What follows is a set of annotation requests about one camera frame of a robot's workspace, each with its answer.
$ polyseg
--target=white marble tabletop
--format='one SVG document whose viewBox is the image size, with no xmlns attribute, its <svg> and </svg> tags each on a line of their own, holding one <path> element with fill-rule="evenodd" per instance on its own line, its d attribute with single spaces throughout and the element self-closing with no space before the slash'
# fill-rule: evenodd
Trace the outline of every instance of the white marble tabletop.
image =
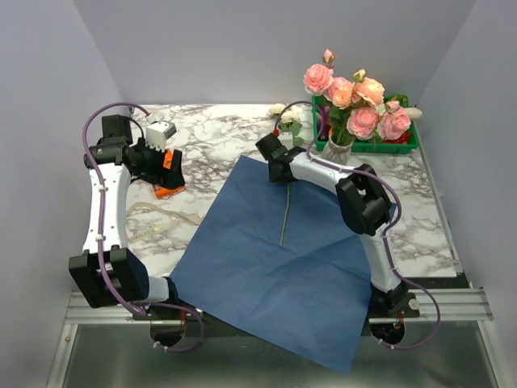
<svg viewBox="0 0 517 388">
<path fill-rule="evenodd" d="M 128 190 L 128 207 L 149 202 L 162 209 L 191 215 L 187 220 L 152 209 L 136 208 L 128 215 L 129 248 L 151 276 L 168 276 L 221 190 L 240 155 L 260 159 L 254 144 L 272 130 L 270 105 L 149 105 L 159 119 L 171 120 L 178 132 L 169 147 L 183 151 L 186 189 L 158 200 L 150 184 L 136 181 Z M 301 115 L 301 136 L 312 136 L 309 109 Z M 145 123 L 140 112 L 135 119 Z M 133 129 L 134 137 L 138 136 Z M 351 166 L 370 164 L 397 191 L 402 219 L 393 228 L 394 257 L 405 276 L 455 276 L 452 254 L 443 231 L 435 198 L 419 150 L 407 155 L 352 154 Z"/>
</svg>

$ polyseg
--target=wall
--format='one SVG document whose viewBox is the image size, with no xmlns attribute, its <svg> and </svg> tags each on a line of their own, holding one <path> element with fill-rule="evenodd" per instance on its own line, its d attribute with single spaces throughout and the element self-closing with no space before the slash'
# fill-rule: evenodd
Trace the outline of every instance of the wall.
<svg viewBox="0 0 517 388">
<path fill-rule="evenodd" d="M 461 262 L 517 365 L 517 40 L 513 0 L 478 0 L 422 97 L 419 125 Z"/>
<path fill-rule="evenodd" d="M 125 99 L 275 103 L 307 98 L 326 48 L 418 101 L 473 0 L 74 0 Z"/>
<path fill-rule="evenodd" d="M 70 0 L 3 2 L 0 36 L 0 385 L 39 387 L 88 226 L 82 125 L 120 93 Z"/>
</svg>

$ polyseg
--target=green basket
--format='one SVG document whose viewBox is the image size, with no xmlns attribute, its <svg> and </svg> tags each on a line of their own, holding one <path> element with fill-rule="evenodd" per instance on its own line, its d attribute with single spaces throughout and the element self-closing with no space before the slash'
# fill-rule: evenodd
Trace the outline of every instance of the green basket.
<svg viewBox="0 0 517 388">
<path fill-rule="evenodd" d="M 321 102 L 320 96 L 313 95 L 313 103 L 319 105 Z M 408 103 L 403 103 L 402 106 L 408 105 L 405 108 L 409 107 Z M 317 136 L 319 128 L 317 128 L 317 118 L 316 118 L 316 108 L 313 108 L 313 128 L 314 128 L 314 136 Z M 418 148 L 420 146 L 420 141 L 418 140 L 417 129 L 414 126 L 414 122 L 411 121 L 411 126 L 407 130 L 408 133 L 412 133 L 413 136 L 410 137 L 407 141 L 407 144 L 392 144 L 392 143 L 376 143 L 373 144 L 370 141 L 354 141 L 354 145 L 352 146 L 352 152 L 366 152 L 370 154 L 408 154 L 411 150 Z M 325 146 L 326 141 L 319 141 L 316 139 L 316 150 L 323 151 L 323 147 Z"/>
</svg>

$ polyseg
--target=navy blue fabric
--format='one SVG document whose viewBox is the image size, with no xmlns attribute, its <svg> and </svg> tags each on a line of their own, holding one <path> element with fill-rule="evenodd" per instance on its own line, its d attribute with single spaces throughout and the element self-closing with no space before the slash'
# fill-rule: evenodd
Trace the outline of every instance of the navy blue fabric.
<svg viewBox="0 0 517 388">
<path fill-rule="evenodd" d="M 350 373 L 371 296 L 359 237 L 337 197 L 307 182 L 269 183 L 240 157 L 170 275 L 180 299 L 318 364 Z"/>
</svg>

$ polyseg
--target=pink rose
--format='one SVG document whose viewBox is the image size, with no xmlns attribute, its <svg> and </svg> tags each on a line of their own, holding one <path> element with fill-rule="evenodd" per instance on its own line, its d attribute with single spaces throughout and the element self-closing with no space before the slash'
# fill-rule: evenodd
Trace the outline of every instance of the pink rose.
<svg viewBox="0 0 517 388">
<path fill-rule="evenodd" d="M 323 53 L 323 62 L 324 63 L 331 63 L 334 60 L 334 54 L 329 50 L 325 50 Z"/>
<path fill-rule="evenodd" d="M 401 104 L 398 101 L 388 101 L 386 103 L 386 111 L 388 113 L 395 113 L 401 108 Z"/>
<path fill-rule="evenodd" d="M 338 88 L 340 88 L 341 86 L 347 86 L 347 85 L 350 85 L 350 87 L 353 86 L 352 82 L 348 81 L 346 78 L 343 78 L 343 77 L 334 78 L 332 85 L 330 85 L 329 88 L 323 92 L 323 95 L 325 96 L 326 99 L 328 99 L 329 101 L 332 101 L 336 90 Z"/>
<path fill-rule="evenodd" d="M 380 82 L 364 77 L 364 81 L 356 83 L 352 101 L 357 103 L 364 99 L 373 105 L 381 105 L 384 101 L 384 92 L 385 89 Z"/>
<path fill-rule="evenodd" d="M 360 140 L 371 139 L 378 119 L 377 110 L 373 107 L 354 109 L 348 117 L 348 132 Z"/>
<path fill-rule="evenodd" d="M 411 126 L 411 120 L 404 109 L 398 109 L 395 113 L 387 113 L 377 127 L 383 140 L 397 140 Z"/>
<path fill-rule="evenodd" d="M 332 97 L 332 104 L 338 107 L 339 109 L 348 108 L 352 101 L 353 89 L 353 83 L 343 83 L 338 89 L 334 91 L 334 96 Z"/>
<path fill-rule="evenodd" d="M 332 69 L 321 63 L 310 66 L 304 75 L 305 90 L 312 95 L 322 95 L 332 85 L 334 81 L 333 73 Z"/>
</svg>

